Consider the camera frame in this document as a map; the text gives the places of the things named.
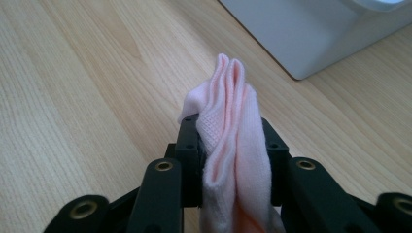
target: folded cloth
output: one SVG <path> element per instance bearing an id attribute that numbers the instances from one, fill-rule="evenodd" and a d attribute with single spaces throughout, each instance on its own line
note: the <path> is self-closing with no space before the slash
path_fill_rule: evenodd
<path id="1" fill-rule="evenodd" d="M 205 145 L 202 232 L 284 232 L 270 204 L 271 170 L 258 99 L 239 60 L 220 54 L 212 78 L 191 91 L 178 119 L 199 114 Z"/>

